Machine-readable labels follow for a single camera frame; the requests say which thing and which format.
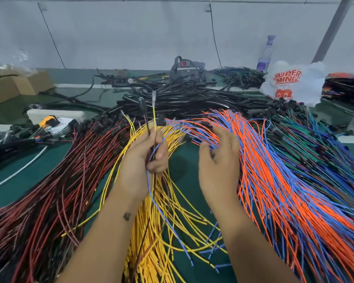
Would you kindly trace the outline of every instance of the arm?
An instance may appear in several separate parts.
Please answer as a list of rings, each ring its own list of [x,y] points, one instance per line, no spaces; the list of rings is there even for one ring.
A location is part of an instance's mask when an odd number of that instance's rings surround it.
[[[213,129],[220,138],[220,146],[210,151],[208,143],[201,144],[199,184],[222,231],[237,281],[298,283],[293,271],[265,240],[236,196],[240,176],[238,138],[224,129]]]
[[[142,135],[130,146],[108,199],[57,283],[121,281],[135,216],[148,195],[146,169],[160,173],[168,167],[166,142],[159,146],[156,159],[146,165],[151,147],[162,139],[159,130]]]

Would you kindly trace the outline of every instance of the hand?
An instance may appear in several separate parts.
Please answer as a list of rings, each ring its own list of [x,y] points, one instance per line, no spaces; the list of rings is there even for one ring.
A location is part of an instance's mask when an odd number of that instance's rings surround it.
[[[162,173],[168,168],[168,143],[163,140],[161,129],[157,132],[152,130],[135,140],[124,155],[119,169],[118,178],[114,184],[114,189],[122,189],[133,200],[141,203],[148,195],[148,185],[146,170],[150,184],[152,184],[153,174]],[[155,153],[155,160],[148,162],[153,146],[160,144]]]
[[[219,147],[210,151],[209,144],[202,142],[198,167],[199,185],[211,210],[233,199],[239,201],[240,176],[238,137],[223,128],[212,129],[219,136]]]

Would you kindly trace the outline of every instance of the cardboard box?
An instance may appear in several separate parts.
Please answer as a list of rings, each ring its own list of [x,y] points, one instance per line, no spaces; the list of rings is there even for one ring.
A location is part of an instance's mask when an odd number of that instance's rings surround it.
[[[41,91],[54,88],[47,71],[37,71],[25,75],[19,69],[0,70],[0,103],[17,95],[37,95]]]

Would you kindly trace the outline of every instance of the gray electrical device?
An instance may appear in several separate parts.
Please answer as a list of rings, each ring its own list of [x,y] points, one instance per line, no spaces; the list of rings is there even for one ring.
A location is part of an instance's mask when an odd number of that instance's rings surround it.
[[[186,60],[180,56],[177,56],[174,60],[174,65],[172,66],[169,77],[171,80],[184,77],[184,80],[205,82],[205,65],[206,64],[204,62]]]

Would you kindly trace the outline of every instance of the person's left hand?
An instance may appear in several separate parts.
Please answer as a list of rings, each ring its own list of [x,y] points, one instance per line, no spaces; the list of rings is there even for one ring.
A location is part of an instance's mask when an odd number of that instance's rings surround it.
[[[122,189],[133,200],[142,202],[148,195],[146,170],[150,184],[153,183],[153,174],[162,173],[168,168],[168,143],[163,140],[162,129],[151,134],[143,134],[135,140],[124,155],[119,169],[118,178],[114,189]],[[155,153],[155,160],[148,162],[151,149],[154,145],[160,144]]]

